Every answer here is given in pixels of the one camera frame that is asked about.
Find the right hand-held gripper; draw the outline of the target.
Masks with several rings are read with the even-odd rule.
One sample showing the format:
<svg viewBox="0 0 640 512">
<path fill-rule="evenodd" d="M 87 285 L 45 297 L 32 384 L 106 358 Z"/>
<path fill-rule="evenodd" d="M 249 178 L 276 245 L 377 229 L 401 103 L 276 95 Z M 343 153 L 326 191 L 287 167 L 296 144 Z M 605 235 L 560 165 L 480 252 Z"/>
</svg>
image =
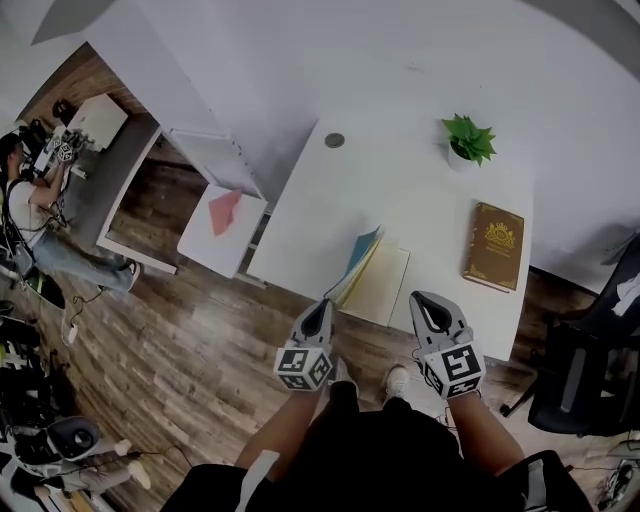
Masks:
<svg viewBox="0 0 640 512">
<path fill-rule="evenodd" d="M 485 360 L 461 308 L 431 292 L 412 292 L 409 307 L 423 349 L 423 375 L 440 398 L 478 391 L 486 374 Z"/>
</svg>

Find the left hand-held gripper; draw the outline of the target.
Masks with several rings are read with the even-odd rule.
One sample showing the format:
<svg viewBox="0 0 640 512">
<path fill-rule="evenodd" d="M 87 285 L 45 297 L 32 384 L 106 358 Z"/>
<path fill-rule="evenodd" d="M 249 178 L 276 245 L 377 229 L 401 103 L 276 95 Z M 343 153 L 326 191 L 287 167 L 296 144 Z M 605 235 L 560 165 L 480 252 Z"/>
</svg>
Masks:
<svg viewBox="0 0 640 512">
<path fill-rule="evenodd" d="M 307 307 L 296 319 L 291 339 L 276 353 L 273 371 L 291 391 L 315 392 L 333 370 L 331 347 L 334 307 L 323 299 Z"/>
</svg>

